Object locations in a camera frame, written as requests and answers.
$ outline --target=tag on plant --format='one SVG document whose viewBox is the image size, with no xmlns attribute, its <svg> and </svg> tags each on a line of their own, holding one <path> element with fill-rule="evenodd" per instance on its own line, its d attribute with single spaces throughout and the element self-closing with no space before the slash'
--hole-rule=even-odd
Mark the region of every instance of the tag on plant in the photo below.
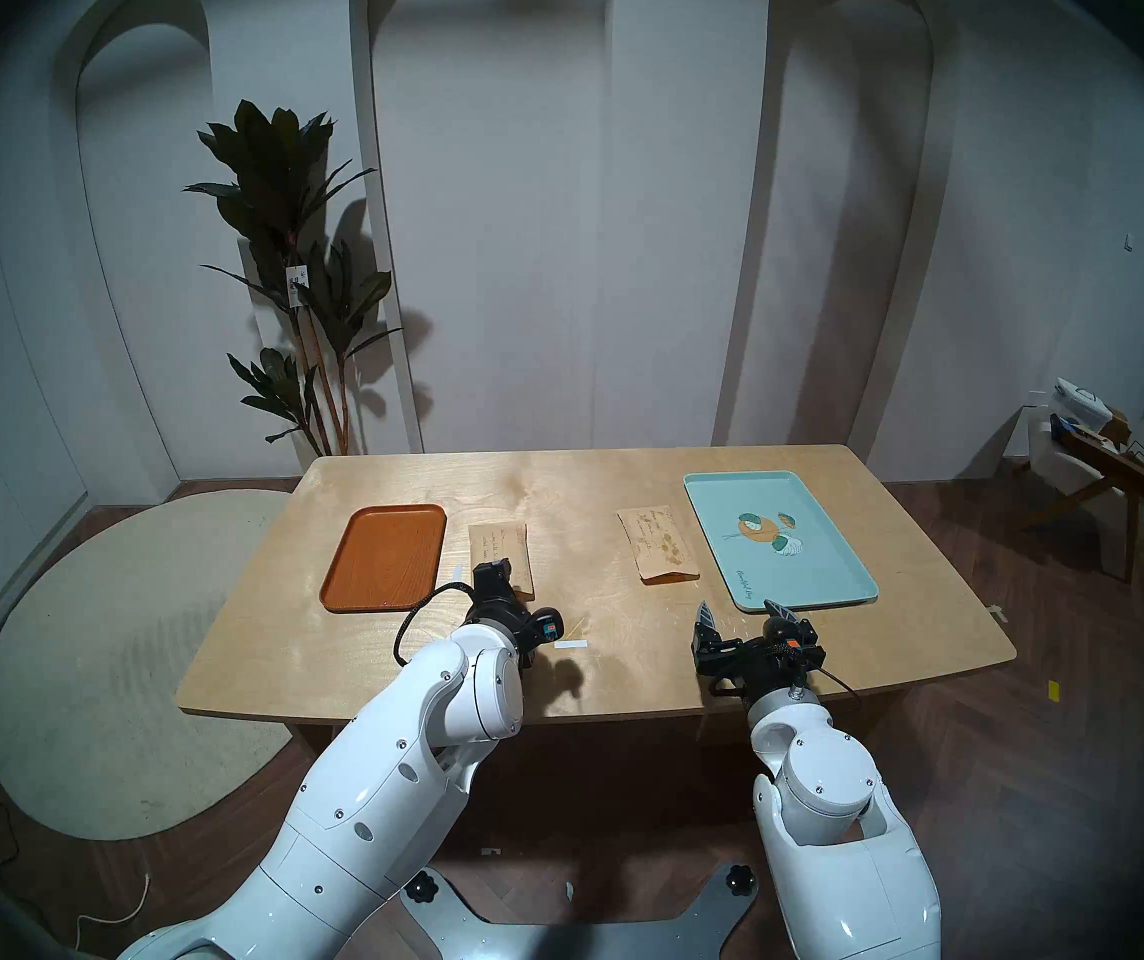
<svg viewBox="0 0 1144 960">
<path fill-rule="evenodd" d="M 284 268 L 284 273 L 288 276 L 288 304 L 291 307 L 297 307 L 305 304 L 305 300 L 301 297 L 301 292 L 297 286 L 310 287 L 310 272 L 303 263 L 297 263 L 292 265 L 292 268 Z"/>
</svg>

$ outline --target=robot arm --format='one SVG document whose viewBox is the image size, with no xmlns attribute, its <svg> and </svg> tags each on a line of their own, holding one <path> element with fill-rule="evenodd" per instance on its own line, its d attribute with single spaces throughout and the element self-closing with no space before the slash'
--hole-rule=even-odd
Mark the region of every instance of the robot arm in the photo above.
<svg viewBox="0 0 1144 960">
<path fill-rule="evenodd" d="M 701 603 L 692 657 L 712 695 L 738 695 L 750 746 L 770 776 L 754 784 L 754 814 L 780 912 L 800 960 L 940 957 L 940 901 L 874 759 L 840 732 L 808 672 L 826 652 L 805 619 L 766 603 L 762 637 L 723 642 Z M 732 688 L 718 688 L 723 680 Z M 844 841 L 853 823 L 860 840 Z"/>
<path fill-rule="evenodd" d="M 508 574 L 507 561 L 475 570 L 466 624 L 421 648 L 337 733 L 270 852 L 224 905 L 150 933 L 120 960 L 336 955 L 426 866 L 478 764 L 522 727 L 519 667 L 563 624 L 554 610 L 530 614 Z"/>
</svg>

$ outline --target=white cable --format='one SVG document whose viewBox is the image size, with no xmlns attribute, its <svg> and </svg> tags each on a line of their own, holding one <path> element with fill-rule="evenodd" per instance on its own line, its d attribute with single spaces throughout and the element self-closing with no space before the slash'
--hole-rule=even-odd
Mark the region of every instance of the white cable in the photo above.
<svg viewBox="0 0 1144 960">
<path fill-rule="evenodd" d="M 122 917 L 121 919 L 98 919 L 96 915 L 79 915 L 74 920 L 74 952 L 79 951 L 79 944 L 84 942 L 84 930 L 80 923 L 87 919 L 88 921 L 94 921 L 97 926 L 122 926 L 128 923 L 134 918 L 141 914 L 141 909 L 146 905 L 146 895 L 150 894 L 150 872 L 146 871 L 146 887 L 142 889 L 141 901 L 137 902 L 137 907 L 132 910 L 130 915 Z"/>
</svg>

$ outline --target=oval rug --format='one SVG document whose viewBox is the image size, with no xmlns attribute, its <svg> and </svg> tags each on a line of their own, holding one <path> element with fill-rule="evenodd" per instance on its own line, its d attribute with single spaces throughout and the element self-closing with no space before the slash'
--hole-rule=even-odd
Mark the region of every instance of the oval rug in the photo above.
<svg viewBox="0 0 1144 960">
<path fill-rule="evenodd" d="M 84 840 L 172 828 L 283 749 L 278 723 L 173 701 L 283 492 L 209 492 L 140 511 L 62 557 L 0 633 L 0 783 Z"/>
</svg>

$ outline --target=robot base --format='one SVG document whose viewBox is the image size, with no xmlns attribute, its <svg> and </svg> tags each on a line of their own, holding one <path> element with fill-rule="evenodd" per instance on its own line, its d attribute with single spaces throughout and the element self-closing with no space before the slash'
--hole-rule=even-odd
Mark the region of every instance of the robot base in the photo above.
<svg viewBox="0 0 1144 960">
<path fill-rule="evenodd" d="M 757 878 L 750 868 L 724 864 L 677 919 L 574 926 L 484 921 L 469 910 L 438 871 L 430 868 L 418 874 L 400 897 L 408 914 L 426 930 L 439 953 L 453 960 L 605 960 L 622 957 L 716 960 L 723 941 L 757 894 Z"/>
</svg>

